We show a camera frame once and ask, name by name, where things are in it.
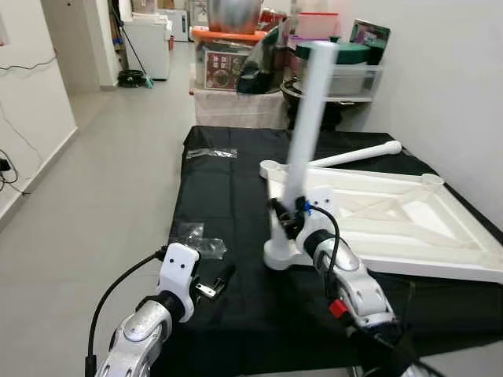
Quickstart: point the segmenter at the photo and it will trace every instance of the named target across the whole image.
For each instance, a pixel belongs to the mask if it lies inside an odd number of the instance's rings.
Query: stainless steel pot
[[[210,31],[253,34],[263,0],[207,0]]]

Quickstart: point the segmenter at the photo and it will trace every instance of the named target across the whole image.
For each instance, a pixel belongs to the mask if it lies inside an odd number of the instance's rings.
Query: orange lid
[[[258,42],[266,36],[265,31],[255,31],[254,34],[232,34],[232,33],[219,33],[217,31],[210,31],[206,26],[193,26],[192,35],[200,39],[231,39],[235,41],[252,41]]]

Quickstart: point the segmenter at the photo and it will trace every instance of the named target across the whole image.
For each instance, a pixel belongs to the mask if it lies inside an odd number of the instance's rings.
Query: black tablecloth
[[[388,134],[321,133],[316,158],[392,140]],[[203,222],[204,236],[224,240],[237,272],[217,302],[204,302],[192,320],[166,343],[154,375],[231,376],[358,364],[343,329],[327,310],[318,275],[308,268],[273,272],[263,264],[270,238],[264,159],[284,163],[290,133],[195,126],[185,140],[182,183],[171,235],[184,222]],[[188,150],[235,148],[237,158],[201,156]],[[399,174],[434,173],[404,153],[339,168]],[[501,233],[476,210],[474,215],[500,240]],[[222,263],[205,260],[209,281]],[[458,350],[503,338],[503,290],[497,284],[401,276],[416,284],[406,321],[420,355]],[[408,286],[377,277],[396,313]]]

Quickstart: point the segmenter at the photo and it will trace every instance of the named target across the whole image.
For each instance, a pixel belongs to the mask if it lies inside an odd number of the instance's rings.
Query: white pipe
[[[317,159],[309,163],[310,167],[333,167],[341,163],[350,163],[359,159],[369,159],[371,157],[383,155],[396,155],[402,150],[402,145],[399,141],[388,141],[381,145],[359,149],[357,151],[343,153],[337,156],[330,156],[326,159]]]
[[[325,97],[332,81],[333,62],[339,47],[331,42],[313,42],[307,63],[305,96],[300,102],[296,127],[288,152],[288,178],[283,193],[283,204],[293,212],[295,201],[304,194],[303,184],[307,164],[311,161],[318,141]]]

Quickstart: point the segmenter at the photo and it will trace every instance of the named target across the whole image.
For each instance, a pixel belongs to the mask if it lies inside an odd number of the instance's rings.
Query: pink container
[[[307,13],[298,15],[296,34],[303,38],[328,38],[339,35],[338,13]]]

